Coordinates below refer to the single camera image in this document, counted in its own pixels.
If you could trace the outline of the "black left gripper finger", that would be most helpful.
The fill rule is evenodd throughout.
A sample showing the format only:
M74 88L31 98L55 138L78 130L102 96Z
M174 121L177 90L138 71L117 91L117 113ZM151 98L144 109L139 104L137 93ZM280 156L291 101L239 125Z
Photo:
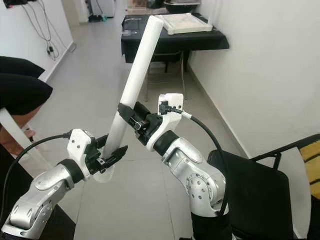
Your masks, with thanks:
M103 163L101 163L102 170L109 169L115 163L118 163L121 158L126 155L128 150L128 145L117 148L109 157L102 158Z

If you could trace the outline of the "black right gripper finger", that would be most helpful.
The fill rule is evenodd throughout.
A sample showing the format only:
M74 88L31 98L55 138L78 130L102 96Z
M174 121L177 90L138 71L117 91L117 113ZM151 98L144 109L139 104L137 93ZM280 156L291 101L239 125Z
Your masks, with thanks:
M118 113L124 121L130 125L135 131L139 131L143 128L143 115L140 110L143 105L140 102L136 102L134 107L130 107L125 103L118 104Z

